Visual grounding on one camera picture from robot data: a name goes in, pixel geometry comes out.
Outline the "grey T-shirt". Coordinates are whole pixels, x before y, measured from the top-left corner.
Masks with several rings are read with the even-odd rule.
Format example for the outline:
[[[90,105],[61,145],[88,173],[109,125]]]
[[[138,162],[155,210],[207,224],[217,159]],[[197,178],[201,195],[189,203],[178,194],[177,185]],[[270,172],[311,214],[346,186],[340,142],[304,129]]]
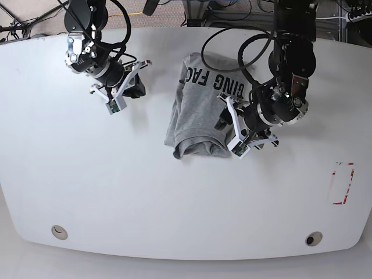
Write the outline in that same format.
[[[173,148],[173,156],[186,155],[229,158],[228,128],[217,130],[226,104],[218,95],[242,99],[248,82],[241,72],[219,73],[218,69],[238,66],[234,59],[208,52],[193,52],[183,59],[175,99],[167,129],[165,145]]]

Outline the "red tape rectangle marker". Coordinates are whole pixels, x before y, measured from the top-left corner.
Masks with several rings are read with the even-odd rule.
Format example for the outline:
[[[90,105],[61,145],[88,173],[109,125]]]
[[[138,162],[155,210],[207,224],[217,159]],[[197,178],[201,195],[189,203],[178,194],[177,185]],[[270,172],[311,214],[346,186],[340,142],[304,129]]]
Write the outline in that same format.
[[[355,164],[350,162],[337,162],[332,173],[329,200],[333,205],[344,205],[349,194]]]

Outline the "black tripod stand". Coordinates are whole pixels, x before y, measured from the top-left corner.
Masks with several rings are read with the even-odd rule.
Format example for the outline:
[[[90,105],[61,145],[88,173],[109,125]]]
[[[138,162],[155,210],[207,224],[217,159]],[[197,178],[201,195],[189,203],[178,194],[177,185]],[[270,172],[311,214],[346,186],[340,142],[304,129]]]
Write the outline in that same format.
[[[28,30],[18,30],[15,35],[11,32],[1,32],[1,42],[17,38],[32,37],[37,34],[65,34],[65,10],[58,7],[58,1],[4,1],[1,0],[1,26],[28,25]]]

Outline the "white power strip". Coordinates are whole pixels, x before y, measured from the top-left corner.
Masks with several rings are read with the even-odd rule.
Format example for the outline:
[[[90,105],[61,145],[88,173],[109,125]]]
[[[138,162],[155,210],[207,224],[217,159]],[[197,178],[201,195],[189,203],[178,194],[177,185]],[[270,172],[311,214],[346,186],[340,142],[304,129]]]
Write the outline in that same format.
[[[351,10],[346,15],[346,21],[351,23],[356,23],[366,19],[371,19],[371,8],[369,8],[368,6]]]

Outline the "black cylinder object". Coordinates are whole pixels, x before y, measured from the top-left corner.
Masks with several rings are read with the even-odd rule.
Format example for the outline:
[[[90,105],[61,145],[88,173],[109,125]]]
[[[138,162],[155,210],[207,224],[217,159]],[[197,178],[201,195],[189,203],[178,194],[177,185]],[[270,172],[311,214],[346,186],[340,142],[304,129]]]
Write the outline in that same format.
[[[142,13],[146,16],[152,16],[158,7],[160,0],[146,0]]]

